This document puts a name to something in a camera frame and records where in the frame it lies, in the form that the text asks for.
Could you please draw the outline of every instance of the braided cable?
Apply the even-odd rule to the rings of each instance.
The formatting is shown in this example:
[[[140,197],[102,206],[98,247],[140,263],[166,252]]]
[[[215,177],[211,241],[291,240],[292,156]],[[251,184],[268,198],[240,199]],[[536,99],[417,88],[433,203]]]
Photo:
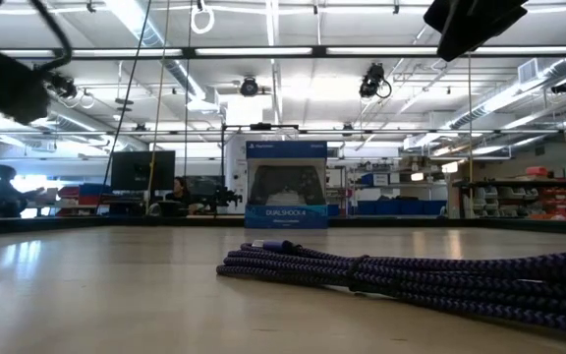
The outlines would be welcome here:
[[[566,330],[566,253],[484,261],[350,258],[266,241],[229,252],[217,273],[342,286],[441,311]]]

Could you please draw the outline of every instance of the person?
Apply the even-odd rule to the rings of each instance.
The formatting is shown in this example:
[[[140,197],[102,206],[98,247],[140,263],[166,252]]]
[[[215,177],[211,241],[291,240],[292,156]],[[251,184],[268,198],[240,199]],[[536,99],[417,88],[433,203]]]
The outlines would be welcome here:
[[[44,191],[39,188],[34,191],[21,193],[12,185],[17,170],[7,165],[0,165],[0,216],[21,217],[21,211],[28,206],[28,200],[34,199]]]
[[[180,202],[188,207],[189,214],[194,214],[198,209],[197,204],[192,203],[192,195],[189,193],[187,181],[183,177],[174,178],[174,190],[165,195],[165,201]]]

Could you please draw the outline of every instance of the dualshock 4 box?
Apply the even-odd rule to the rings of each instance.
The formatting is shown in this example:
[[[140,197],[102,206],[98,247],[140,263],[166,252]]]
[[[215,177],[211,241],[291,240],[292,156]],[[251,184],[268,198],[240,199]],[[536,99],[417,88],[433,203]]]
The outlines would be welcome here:
[[[248,228],[327,228],[326,142],[246,142]]]

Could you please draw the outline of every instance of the table surface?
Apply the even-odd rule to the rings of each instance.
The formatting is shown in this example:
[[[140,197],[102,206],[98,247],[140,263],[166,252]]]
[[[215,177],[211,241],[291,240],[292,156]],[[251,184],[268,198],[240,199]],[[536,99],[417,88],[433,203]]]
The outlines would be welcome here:
[[[215,274],[229,250],[289,239],[358,256],[513,258],[566,235],[490,229],[101,227],[0,237],[0,353],[566,353],[566,336],[343,289]]]

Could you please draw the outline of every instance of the game controller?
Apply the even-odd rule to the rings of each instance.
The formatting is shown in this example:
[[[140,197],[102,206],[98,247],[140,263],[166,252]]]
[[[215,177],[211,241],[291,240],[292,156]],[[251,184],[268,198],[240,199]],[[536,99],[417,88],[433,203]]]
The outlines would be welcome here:
[[[270,196],[286,190],[303,197],[308,206],[326,204],[322,183],[311,166],[260,166],[255,173],[249,204],[265,206]]]

